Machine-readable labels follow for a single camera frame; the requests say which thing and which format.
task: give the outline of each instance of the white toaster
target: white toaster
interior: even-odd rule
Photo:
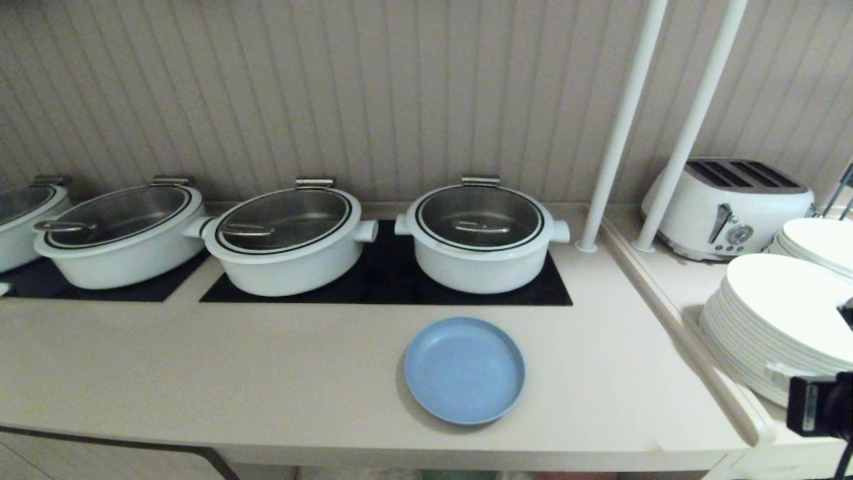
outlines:
[[[660,177],[642,201],[648,213]],[[755,254],[788,220],[811,216],[808,187],[759,161],[692,158],[678,179],[658,237],[692,260],[732,260]]]

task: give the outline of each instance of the blue plastic plate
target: blue plastic plate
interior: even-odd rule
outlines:
[[[525,362],[503,330],[480,319],[454,317],[428,326],[409,345],[406,383],[436,417],[485,424],[519,399]]]

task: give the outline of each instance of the black glass cooktop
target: black glass cooktop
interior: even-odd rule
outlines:
[[[474,295],[451,290],[429,278],[417,264],[412,237],[394,235],[394,222],[380,221],[374,243],[366,243],[356,265],[319,289],[294,296],[247,294],[223,275],[201,298],[203,302],[365,303],[403,305],[540,305],[571,306],[551,254],[529,284],[506,293]]]
[[[0,282],[11,284],[6,296],[98,301],[164,301],[208,257],[207,250],[181,266],[139,284],[109,290],[80,289],[68,283],[54,262],[41,258],[6,273]]]

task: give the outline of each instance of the camera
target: camera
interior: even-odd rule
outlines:
[[[853,438],[853,372],[835,377],[793,377],[787,426],[800,436]]]

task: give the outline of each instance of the paneled wall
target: paneled wall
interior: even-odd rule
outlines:
[[[186,172],[238,200],[327,174],[393,201],[474,172],[588,201],[645,7],[0,2],[0,188],[61,171],[86,198]],[[724,9],[670,2],[615,201],[639,200],[671,152]],[[694,153],[831,190],[853,155],[851,11],[752,0]]]

